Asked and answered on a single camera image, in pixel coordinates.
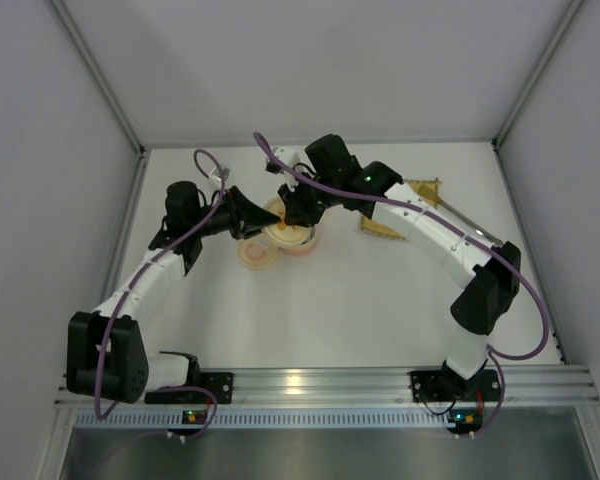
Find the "cream plain lid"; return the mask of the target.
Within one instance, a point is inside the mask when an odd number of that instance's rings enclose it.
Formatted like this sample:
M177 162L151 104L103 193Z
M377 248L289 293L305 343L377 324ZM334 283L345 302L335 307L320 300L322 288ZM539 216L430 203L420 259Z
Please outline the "cream plain lid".
M307 244L314 236L315 229L313 227L301 227L288 225L285 222L285 205L279 197L274 197L269 200L264 208L273 213L277 218L277 222L263 228L265 235L278 247L284 249L298 249L301 245Z

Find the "metal tongs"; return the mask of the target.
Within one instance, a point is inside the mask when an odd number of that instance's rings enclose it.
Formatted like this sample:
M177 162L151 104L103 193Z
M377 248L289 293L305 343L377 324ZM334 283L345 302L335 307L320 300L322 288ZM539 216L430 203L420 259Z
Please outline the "metal tongs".
M501 247L504 245L504 242L501 239L499 239L498 237L496 237L495 235L493 235L492 233L490 233L489 231L487 231L486 229L481 227L478 223L476 223L474 220L470 219L468 216L466 216L465 214L460 212L458 209L453 207L450 203L443 200L440 197L440 195L431 187L423 184L416 188L416 192L421 197L423 197L425 200L429 201L432 205L442 207L445 210L447 210L448 212L450 212L451 214L453 214L454 216L456 216L459 220L461 220L466 225L471 227L482 238L489 240L490 242L492 242L494 245L496 245L498 247Z

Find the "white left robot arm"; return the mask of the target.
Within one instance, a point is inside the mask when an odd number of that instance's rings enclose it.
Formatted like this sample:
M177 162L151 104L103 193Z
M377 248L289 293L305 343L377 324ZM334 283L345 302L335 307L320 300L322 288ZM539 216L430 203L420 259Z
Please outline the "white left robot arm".
M206 237L252 238L279 218L231 187L213 205L201 202L190 181L166 190L166 214L139 266L91 312L68 325L66 387L96 400L134 403L144 394L198 387L192 354L155 347L162 328L154 312L198 260Z

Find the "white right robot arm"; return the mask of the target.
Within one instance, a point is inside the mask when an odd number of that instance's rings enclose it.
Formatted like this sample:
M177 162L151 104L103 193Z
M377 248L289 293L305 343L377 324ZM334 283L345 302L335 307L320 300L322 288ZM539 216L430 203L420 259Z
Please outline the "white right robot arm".
M462 291L450 307L457 329L442 370L450 385L472 381L486 364L497 320L519 292L520 250L476 240L386 164L360 165L335 134L303 155L275 148L267 168L285 177L278 194L287 224L311 227L341 206L397 232L447 272Z

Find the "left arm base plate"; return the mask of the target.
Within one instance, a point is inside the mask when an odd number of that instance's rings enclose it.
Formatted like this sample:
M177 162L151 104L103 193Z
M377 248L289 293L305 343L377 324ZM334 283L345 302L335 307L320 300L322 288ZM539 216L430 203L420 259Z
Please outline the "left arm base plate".
M212 394L219 405L232 403L234 375L231 372L194 372L181 386L160 387L147 392L146 404L194 405L212 403Z

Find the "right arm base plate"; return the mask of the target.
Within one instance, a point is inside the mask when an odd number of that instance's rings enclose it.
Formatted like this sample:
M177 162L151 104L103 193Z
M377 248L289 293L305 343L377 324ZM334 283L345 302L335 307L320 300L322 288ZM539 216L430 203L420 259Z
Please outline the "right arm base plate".
M414 370L409 373L411 390L416 402L445 403L452 401L496 402L502 392L495 369L482 369L469 379L443 365L439 369Z

